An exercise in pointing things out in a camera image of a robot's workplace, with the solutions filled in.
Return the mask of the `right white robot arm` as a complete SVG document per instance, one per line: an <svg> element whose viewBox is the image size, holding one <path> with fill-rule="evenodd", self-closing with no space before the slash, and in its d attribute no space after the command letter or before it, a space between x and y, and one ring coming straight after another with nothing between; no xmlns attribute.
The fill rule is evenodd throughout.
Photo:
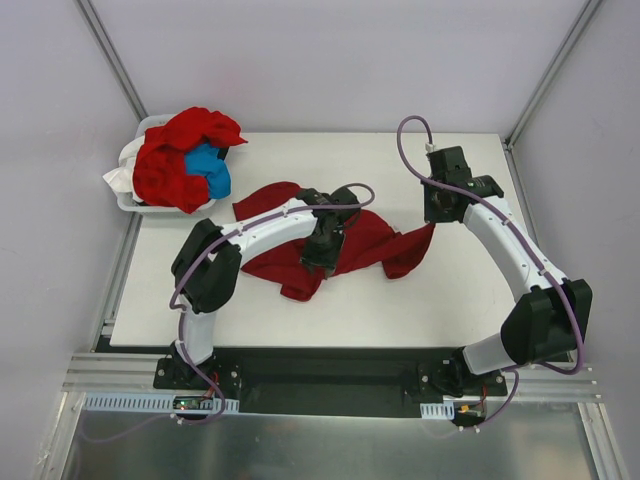
<svg viewBox="0 0 640 480"><path fill-rule="evenodd" d="M429 375L453 397L481 388L486 376L582 354L593 292L550 262L516 221L503 190L489 175L475 176L461 147L431 150L423 181L425 220L464 225L506 280L515 305L499 331L456 349Z"/></svg>

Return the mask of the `dark red t shirt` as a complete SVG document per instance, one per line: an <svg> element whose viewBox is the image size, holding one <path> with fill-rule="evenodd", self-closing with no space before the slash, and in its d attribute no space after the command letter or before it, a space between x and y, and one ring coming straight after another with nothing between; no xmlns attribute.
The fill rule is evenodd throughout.
<svg viewBox="0 0 640 480"><path fill-rule="evenodd" d="M271 210L300 190L298 184L288 181L268 184L233 204L235 219L246 220ZM380 263L388 279L402 278L422 262L434 233L433 224L402 233L376 213L364 210L355 226L346 232L334 274L347 274ZM306 302L320 288L325 274L303 266L303 246L302 239L280 245L246 263L242 271L278 284L280 295L285 298Z"/></svg>

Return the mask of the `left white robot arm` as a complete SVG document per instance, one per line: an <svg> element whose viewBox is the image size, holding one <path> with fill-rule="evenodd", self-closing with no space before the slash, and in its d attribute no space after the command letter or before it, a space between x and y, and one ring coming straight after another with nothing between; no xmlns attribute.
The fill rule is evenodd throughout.
<svg viewBox="0 0 640 480"><path fill-rule="evenodd" d="M192 389L211 378L216 316L234 295L240 270L249 261L290 241L301 240L299 263L327 276L336 270L345 229L364 206L351 184L331 194L302 189L282 205L246 220L216 225L202 220L192 228L172 266L169 308L180 312L177 377Z"/></svg>

